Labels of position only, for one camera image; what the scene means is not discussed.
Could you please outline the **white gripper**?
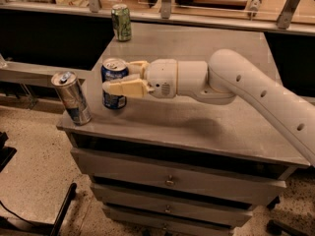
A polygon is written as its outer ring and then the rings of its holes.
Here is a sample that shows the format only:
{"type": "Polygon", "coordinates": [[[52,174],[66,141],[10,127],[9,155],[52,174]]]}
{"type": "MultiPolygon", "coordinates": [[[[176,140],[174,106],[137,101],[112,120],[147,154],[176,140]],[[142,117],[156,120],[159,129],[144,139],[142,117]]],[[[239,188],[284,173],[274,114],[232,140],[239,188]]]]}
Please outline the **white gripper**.
{"type": "Polygon", "coordinates": [[[132,98],[142,98],[147,94],[156,98],[174,98],[176,96],[176,60],[157,59],[151,64],[144,60],[132,61],[127,63],[127,68],[131,76],[105,81],[102,89],[112,95],[132,98]]]}

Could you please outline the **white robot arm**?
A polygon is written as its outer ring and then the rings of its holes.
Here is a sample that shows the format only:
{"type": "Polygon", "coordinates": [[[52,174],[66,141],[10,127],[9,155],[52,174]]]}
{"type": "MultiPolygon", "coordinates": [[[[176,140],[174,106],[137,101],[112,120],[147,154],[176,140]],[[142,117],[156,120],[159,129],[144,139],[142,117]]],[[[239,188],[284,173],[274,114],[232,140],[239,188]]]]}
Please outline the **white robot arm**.
{"type": "Polygon", "coordinates": [[[270,79],[245,57],[220,49],[209,61],[157,59],[126,64],[129,75],[102,83],[113,95],[141,98],[188,96],[207,104],[241,97],[312,165],[315,165],[315,105],[270,79]]]}

